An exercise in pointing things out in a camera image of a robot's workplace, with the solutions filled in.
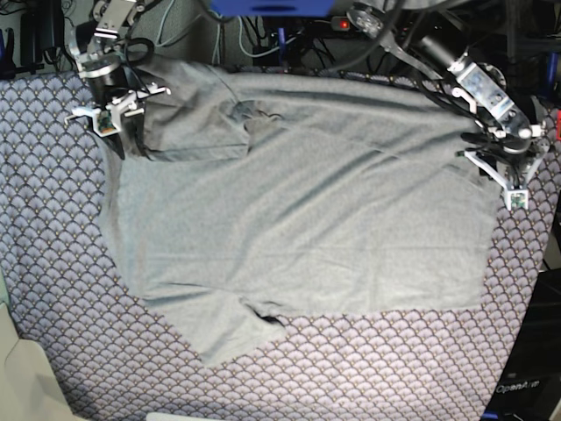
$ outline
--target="gray t-shirt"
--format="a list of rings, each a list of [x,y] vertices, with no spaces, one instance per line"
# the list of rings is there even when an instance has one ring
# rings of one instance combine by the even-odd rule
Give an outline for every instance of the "gray t-shirt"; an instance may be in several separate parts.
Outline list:
[[[500,190],[455,156],[472,121],[364,82],[147,70],[173,95],[146,143],[173,162],[107,152],[102,230],[205,364],[282,337],[279,314],[479,303]]]

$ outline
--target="scalloped pattern mat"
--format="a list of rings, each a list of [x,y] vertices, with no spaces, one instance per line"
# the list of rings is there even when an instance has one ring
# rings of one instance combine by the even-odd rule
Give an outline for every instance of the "scalloped pattern mat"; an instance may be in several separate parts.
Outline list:
[[[88,89],[66,74],[0,82],[0,94],[0,263],[11,315],[21,337],[45,349],[76,415],[479,419],[541,265],[561,148],[531,183],[529,211],[498,210],[477,310],[281,318],[286,340],[207,369],[173,326],[127,293],[108,255],[97,226],[102,155],[83,121],[63,123]]]

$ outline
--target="t-shirt sleeve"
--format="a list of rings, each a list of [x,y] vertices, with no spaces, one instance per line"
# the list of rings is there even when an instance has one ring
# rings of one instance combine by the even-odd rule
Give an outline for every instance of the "t-shirt sleeve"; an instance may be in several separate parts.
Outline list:
[[[280,322],[261,317],[243,297],[228,291],[176,286],[173,296],[148,298],[145,304],[149,310],[165,315],[207,367],[286,336]]]

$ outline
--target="patterned fabric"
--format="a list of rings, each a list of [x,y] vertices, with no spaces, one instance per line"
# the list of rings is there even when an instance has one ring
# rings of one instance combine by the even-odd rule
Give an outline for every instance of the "patterned fabric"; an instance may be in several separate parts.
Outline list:
[[[75,75],[51,75],[1,82],[0,94],[0,263],[11,315],[22,338],[45,349],[77,415],[479,419],[543,258],[559,146],[530,185],[530,210],[498,212],[479,309],[282,318],[286,340],[207,369],[173,326],[127,294],[107,254],[97,226],[100,150],[84,121],[63,122],[90,99],[87,88]]]

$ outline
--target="blue device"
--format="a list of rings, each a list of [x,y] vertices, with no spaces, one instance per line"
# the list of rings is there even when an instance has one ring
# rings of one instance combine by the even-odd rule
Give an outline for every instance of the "blue device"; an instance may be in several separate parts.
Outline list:
[[[334,0],[214,0],[224,16],[327,16]]]

